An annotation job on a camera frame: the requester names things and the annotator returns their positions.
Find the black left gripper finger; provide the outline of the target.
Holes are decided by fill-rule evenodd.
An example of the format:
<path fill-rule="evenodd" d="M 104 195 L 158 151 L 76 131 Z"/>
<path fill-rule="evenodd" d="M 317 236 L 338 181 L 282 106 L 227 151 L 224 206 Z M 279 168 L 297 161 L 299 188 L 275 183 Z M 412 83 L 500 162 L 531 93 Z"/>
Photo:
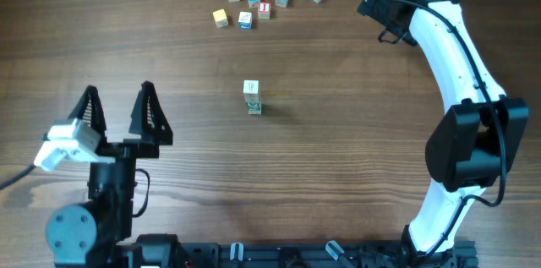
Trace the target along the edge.
<path fill-rule="evenodd" d="M 68 118 L 77 118 L 88 124 L 101 137 L 106 136 L 107 125 L 98 95 L 98 89 L 93 85 L 85 88 L 83 95 L 79 98 Z"/>
<path fill-rule="evenodd" d="M 137 134 L 144 142 L 154 145 L 172 145 L 172 129 L 161 109 L 156 88 L 150 81 L 141 85 L 130 117 L 130 134 Z"/>

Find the plain white wooden block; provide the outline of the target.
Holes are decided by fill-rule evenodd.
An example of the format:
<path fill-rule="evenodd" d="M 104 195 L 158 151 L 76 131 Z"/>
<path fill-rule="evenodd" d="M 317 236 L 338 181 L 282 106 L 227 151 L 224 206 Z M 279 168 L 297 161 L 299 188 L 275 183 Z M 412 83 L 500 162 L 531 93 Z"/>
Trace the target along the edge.
<path fill-rule="evenodd" d="M 246 103 L 261 103 L 260 94 L 245 94 L 244 100 Z"/>

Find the white block green side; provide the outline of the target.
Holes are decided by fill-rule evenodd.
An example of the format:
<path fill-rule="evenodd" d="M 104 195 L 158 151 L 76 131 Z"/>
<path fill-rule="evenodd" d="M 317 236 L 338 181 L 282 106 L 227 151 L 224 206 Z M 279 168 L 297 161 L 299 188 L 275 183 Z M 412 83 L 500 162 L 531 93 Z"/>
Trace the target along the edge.
<path fill-rule="evenodd" d="M 249 115 L 260 115 L 262 113 L 262 106 L 258 102 L 246 103 Z"/>

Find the white block blue sides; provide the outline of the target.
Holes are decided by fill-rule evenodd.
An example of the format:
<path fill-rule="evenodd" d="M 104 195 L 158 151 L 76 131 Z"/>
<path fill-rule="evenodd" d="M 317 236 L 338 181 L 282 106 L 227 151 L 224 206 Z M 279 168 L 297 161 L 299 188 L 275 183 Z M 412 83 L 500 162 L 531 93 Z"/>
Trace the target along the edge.
<path fill-rule="evenodd" d="M 243 82 L 243 93 L 246 96 L 256 96 L 260 93 L 260 82 L 258 80 L 245 80 Z"/>

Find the red letter I block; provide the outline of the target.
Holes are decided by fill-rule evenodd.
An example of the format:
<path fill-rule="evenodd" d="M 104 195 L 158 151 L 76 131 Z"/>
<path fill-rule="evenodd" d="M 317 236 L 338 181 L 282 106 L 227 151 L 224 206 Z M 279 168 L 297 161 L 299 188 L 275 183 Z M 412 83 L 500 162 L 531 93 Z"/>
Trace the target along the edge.
<path fill-rule="evenodd" d="M 258 18 L 259 19 L 270 19 L 271 18 L 271 4 L 270 3 L 259 3 L 258 5 Z"/>

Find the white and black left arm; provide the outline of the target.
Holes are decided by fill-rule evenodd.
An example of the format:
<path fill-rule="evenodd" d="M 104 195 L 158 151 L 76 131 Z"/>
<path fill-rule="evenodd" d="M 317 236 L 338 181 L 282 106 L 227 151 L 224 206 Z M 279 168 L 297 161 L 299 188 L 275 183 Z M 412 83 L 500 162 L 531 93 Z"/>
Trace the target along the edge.
<path fill-rule="evenodd" d="M 88 200 L 58 209 L 46 225 L 46 240 L 57 267 L 188 267 L 188 253 L 174 234 L 146 234 L 125 244 L 134 210 L 139 159 L 156 159 L 172 144 L 172 129 L 155 86 L 145 81 L 131 113 L 129 139 L 110 142 L 96 87 L 90 85 L 64 121 L 44 138 L 35 164 L 50 172 L 61 161 L 87 163 Z"/>

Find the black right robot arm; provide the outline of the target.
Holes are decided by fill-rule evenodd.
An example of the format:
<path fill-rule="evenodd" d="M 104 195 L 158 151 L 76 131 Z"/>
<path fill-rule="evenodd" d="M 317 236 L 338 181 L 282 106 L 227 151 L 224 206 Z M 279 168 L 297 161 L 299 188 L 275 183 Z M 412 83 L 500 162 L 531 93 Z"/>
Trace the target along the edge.
<path fill-rule="evenodd" d="M 459 0 L 363 0 L 359 13 L 380 22 L 397 41 L 419 46 L 439 86 L 445 114 L 425 146 L 431 182 L 415 218 L 392 243 L 365 243 L 362 267 L 474 267 L 474 246 L 457 242 L 469 208 L 498 189 L 505 195 L 529 111 L 485 68 Z"/>

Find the yellow top block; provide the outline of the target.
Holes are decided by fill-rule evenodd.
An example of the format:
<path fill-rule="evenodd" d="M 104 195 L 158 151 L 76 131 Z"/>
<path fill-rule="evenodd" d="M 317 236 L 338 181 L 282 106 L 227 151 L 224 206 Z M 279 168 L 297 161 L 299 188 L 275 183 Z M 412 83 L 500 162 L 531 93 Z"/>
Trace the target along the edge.
<path fill-rule="evenodd" d="M 224 9 L 216 10 L 212 13 L 212 15 L 217 28 L 228 26 L 228 17 Z"/>

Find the white and blue block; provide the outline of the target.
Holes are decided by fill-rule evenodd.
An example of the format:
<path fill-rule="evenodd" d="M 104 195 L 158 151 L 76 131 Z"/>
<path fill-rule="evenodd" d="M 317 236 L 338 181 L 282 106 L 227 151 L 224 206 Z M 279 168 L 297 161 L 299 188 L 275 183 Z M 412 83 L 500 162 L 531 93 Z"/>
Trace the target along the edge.
<path fill-rule="evenodd" d="M 241 11 L 238 16 L 238 26 L 240 29 L 251 30 L 253 24 L 253 15 L 251 12 Z"/>

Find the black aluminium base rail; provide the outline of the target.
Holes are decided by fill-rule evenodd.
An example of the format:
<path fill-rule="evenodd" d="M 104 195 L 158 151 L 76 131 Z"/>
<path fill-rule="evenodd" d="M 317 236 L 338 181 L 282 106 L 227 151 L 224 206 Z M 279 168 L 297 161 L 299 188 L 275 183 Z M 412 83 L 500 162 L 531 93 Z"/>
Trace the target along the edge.
<path fill-rule="evenodd" d="M 106 267 L 477 267 L 473 241 L 421 260 L 399 241 L 359 244 L 134 243 L 124 245 Z"/>

